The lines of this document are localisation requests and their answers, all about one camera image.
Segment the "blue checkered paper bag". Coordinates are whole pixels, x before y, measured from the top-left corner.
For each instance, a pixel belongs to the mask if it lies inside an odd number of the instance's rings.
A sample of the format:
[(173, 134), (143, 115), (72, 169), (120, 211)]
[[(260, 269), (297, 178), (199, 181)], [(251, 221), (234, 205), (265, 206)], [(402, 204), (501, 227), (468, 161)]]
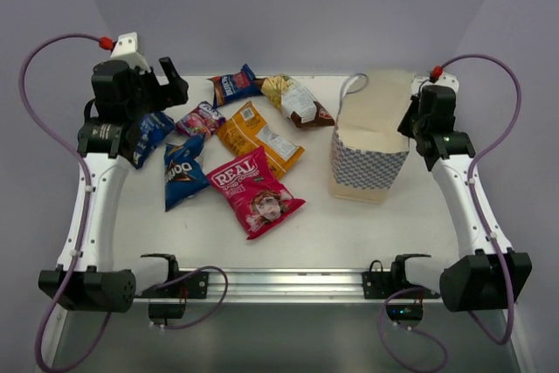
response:
[(410, 152), (397, 129), (411, 102), (415, 74), (376, 69), (343, 83), (330, 143), (332, 197), (382, 204)]

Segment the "pink Real crisps bag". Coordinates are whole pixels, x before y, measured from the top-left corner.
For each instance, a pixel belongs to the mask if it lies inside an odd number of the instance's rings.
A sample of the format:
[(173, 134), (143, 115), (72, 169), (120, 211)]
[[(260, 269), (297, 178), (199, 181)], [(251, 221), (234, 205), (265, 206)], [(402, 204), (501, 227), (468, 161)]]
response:
[(214, 169), (207, 177), (232, 208), (248, 240), (263, 236), (306, 203), (276, 179), (262, 147)]

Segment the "purple candy bag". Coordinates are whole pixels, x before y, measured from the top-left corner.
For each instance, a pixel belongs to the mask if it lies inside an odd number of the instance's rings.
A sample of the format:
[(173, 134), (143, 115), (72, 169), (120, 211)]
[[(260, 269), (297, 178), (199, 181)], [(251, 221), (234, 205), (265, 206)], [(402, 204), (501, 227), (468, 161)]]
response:
[(226, 122), (226, 118), (209, 102), (202, 101), (176, 124), (179, 134), (193, 137), (202, 135), (209, 140)]

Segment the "blue Doritos bag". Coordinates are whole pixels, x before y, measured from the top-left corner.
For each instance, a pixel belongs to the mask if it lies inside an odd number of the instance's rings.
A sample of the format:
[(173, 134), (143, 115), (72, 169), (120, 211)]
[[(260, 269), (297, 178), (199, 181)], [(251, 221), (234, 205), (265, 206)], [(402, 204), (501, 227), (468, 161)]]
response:
[(167, 144), (164, 153), (165, 211), (210, 186), (197, 158), (204, 150), (204, 136), (195, 135), (181, 145)]

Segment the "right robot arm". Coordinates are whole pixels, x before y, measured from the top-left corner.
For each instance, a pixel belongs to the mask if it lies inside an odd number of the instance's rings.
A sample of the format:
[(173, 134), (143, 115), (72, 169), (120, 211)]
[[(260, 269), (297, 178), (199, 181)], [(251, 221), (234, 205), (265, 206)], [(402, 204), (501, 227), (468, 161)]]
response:
[(411, 100), (398, 130), (416, 142), (438, 184), (458, 240), (447, 264), (427, 254), (403, 254), (391, 264), (389, 285), (399, 296), (419, 287), (438, 294), (451, 312), (510, 309), (532, 270), (499, 226), (481, 185), (468, 134), (455, 130), (456, 93), (429, 85)]

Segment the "gold brown snack bag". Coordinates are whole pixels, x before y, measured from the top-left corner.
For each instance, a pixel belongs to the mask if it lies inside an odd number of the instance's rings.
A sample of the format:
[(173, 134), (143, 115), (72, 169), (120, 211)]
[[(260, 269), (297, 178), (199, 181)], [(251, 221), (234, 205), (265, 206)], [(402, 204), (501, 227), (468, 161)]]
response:
[(332, 127), (330, 112), (298, 80), (283, 73), (266, 77), (260, 91), (285, 119), (299, 129)]

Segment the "blue Burts crisps bag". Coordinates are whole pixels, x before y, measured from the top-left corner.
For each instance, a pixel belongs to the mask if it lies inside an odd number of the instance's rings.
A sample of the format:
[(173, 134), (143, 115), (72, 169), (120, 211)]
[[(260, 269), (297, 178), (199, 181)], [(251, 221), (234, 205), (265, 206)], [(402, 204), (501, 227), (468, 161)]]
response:
[(236, 100), (262, 95), (256, 75), (244, 64), (237, 73), (209, 78), (213, 85), (213, 107), (221, 107)]

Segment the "dark blue popcorn bag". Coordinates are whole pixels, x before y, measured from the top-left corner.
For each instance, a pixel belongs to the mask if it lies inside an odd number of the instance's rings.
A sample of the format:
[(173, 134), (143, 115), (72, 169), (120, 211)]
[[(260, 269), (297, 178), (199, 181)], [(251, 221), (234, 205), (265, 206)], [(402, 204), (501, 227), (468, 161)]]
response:
[(140, 136), (130, 160), (132, 166), (141, 169), (149, 156), (174, 129), (174, 120), (164, 112), (146, 114), (141, 120)]

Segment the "orange potato chips bag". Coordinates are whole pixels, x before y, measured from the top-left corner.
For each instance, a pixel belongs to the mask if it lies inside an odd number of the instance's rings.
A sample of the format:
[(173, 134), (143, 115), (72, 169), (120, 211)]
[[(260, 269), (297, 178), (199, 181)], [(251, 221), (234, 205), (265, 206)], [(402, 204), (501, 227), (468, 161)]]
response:
[(263, 147), (268, 167), (277, 179), (297, 163), (305, 149), (270, 129), (251, 101), (247, 101), (216, 132), (222, 144), (235, 156)]

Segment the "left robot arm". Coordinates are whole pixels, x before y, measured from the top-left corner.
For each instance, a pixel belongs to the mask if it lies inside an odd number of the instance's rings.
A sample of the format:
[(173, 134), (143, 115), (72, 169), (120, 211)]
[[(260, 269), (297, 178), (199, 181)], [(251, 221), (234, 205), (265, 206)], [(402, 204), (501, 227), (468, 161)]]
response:
[(55, 268), (38, 276), (39, 289), (69, 311), (125, 313), (145, 290), (153, 287), (169, 297), (182, 285), (172, 255), (144, 254), (121, 270), (114, 267), (114, 225), (141, 120), (188, 100), (189, 85), (171, 58), (163, 57), (159, 64), (167, 78), (164, 85), (152, 71), (123, 59), (93, 69), (94, 97), (84, 107), (74, 148), (79, 188), (70, 231)]

